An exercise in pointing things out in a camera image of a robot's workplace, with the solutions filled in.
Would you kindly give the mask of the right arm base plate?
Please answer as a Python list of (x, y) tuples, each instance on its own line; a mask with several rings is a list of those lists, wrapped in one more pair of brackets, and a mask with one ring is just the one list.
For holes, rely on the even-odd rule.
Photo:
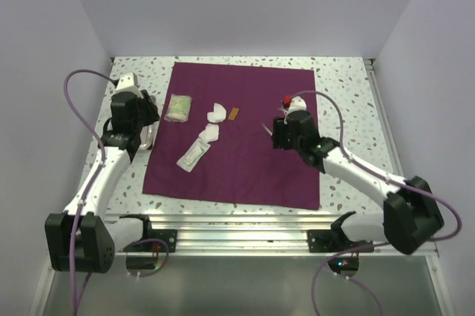
[(374, 252), (372, 241), (351, 241), (343, 232), (342, 225), (355, 211), (347, 212), (330, 225), (329, 229), (311, 229), (307, 231), (307, 244), (310, 253), (338, 253), (351, 248), (356, 251)]

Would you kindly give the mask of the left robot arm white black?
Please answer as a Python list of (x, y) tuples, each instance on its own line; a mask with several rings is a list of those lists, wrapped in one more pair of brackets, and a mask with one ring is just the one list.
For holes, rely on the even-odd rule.
[(121, 92), (111, 98), (111, 129), (100, 138), (89, 175), (60, 214), (50, 214), (45, 233), (50, 262), (56, 271), (105, 273), (116, 252), (132, 245), (137, 251), (154, 242), (151, 222), (143, 214), (122, 215), (107, 226), (103, 219), (116, 186), (141, 144), (143, 128), (159, 120), (157, 106), (146, 90)]

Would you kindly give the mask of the bagged bandage roll green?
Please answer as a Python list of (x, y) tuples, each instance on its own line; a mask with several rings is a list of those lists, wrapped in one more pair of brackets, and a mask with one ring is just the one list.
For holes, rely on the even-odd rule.
[(190, 96), (172, 94), (168, 103), (165, 120), (168, 122), (187, 122), (191, 110)]

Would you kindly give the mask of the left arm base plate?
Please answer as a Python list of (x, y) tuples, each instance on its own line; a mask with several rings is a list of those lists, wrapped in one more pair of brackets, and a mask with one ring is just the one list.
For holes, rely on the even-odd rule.
[(177, 230), (170, 228), (154, 228), (152, 221), (145, 214), (125, 214), (119, 220), (140, 220), (142, 223), (142, 236), (124, 248), (125, 252), (152, 252), (168, 251), (175, 253), (177, 244)]

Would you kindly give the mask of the straight pointed steel tweezers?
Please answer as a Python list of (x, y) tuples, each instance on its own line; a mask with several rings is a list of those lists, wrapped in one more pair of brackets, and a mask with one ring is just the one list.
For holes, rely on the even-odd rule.
[(272, 137), (273, 133), (271, 132), (271, 130), (263, 123), (261, 123), (261, 126), (265, 130), (265, 132), (267, 132), (268, 135), (270, 135)]

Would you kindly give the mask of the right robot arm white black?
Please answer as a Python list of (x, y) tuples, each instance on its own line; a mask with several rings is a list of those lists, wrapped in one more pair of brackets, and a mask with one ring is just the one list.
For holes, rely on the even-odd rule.
[(424, 179), (389, 174), (352, 155), (340, 142), (321, 136), (307, 111), (275, 117), (272, 145), (296, 151), (306, 165), (350, 184), (381, 208), (381, 212), (368, 215), (347, 212), (329, 229), (309, 231), (308, 237), (317, 244), (311, 251), (373, 251), (373, 244), (382, 242), (409, 255), (445, 224)]

